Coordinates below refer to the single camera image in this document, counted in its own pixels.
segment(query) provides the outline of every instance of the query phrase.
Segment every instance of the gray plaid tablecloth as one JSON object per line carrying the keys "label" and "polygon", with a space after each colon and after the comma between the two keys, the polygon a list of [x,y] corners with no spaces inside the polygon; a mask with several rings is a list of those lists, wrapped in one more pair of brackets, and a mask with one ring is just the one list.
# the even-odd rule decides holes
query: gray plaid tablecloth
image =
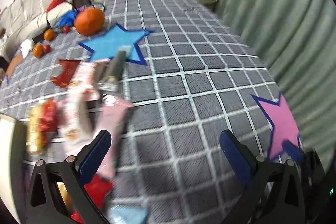
{"label": "gray plaid tablecloth", "polygon": [[[231,129],[255,154],[265,154],[270,125],[251,94],[277,100],[278,88],[255,53],[195,0],[110,0],[106,20],[126,29],[154,30],[140,42],[147,66],[128,63],[120,94],[135,105],[121,138],[118,174],[106,206],[148,208],[149,223],[220,223],[243,187],[219,147]],[[57,58],[86,60],[76,32],[60,34],[53,51],[18,65],[0,89],[0,111],[25,120],[41,99],[64,99],[49,81]],[[100,103],[89,109],[93,123]],[[47,162],[64,159],[55,136]],[[32,170],[37,158],[27,156]]]}

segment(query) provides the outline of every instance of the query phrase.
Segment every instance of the green curtain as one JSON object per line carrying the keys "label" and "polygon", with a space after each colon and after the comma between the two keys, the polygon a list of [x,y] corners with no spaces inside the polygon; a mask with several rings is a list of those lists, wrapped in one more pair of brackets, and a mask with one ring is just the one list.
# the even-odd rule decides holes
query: green curtain
{"label": "green curtain", "polygon": [[332,0],[220,0],[216,14],[269,68],[304,147],[326,168],[336,144],[336,7]]}

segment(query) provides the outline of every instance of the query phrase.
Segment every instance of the red ball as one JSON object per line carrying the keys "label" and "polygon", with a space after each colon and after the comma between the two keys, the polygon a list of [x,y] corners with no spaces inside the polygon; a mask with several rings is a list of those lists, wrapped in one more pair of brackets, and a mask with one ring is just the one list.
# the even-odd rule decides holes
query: red ball
{"label": "red ball", "polygon": [[63,31],[63,33],[68,33],[68,32],[70,32],[70,27],[69,26],[64,26],[62,31]]}
{"label": "red ball", "polygon": [[43,52],[44,53],[48,53],[48,52],[50,52],[51,51],[51,47],[50,47],[50,45],[49,44],[44,44],[43,45]]}

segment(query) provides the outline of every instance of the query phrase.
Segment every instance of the metal screw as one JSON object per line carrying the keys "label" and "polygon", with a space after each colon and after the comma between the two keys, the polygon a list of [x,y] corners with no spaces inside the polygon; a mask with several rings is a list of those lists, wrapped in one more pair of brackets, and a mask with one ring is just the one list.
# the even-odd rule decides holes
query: metal screw
{"label": "metal screw", "polygon": [[67,162],[73,162],[75,160],[75,156],[67,157]]}
{"label": "metal screw", "polygon": [[36,162],[36,165],[37,166],[41,166],[43,164],[43,160],[38,160],[37,162]]}
{"label": "metal screw", "polygon": [[294,162],[293,162],[292,160],[287,160],[287,164],[288,164],[289,166],[294,166]]}
{"label": "metal screw", "polygon": [[257,161],[259,161],[259,162],[263,162],[263,161],[265,161],[265,158],[264,158],[263,156],[261,156],[261,155],[257,155],[257,156],[255,157],[255,159],[256,159]]}

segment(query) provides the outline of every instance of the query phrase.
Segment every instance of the gray brush handle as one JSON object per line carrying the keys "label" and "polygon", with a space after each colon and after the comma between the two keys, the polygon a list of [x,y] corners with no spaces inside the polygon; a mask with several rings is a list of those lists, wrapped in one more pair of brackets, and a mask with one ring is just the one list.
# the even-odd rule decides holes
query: gray brush handle
{"label": "gray brush handle", "polygon": [[117,55],[111,60],[109,67],[106,69],[101,83],[115,84],[118,82],[121,78],[126,58],[126,51],[118,51]]}

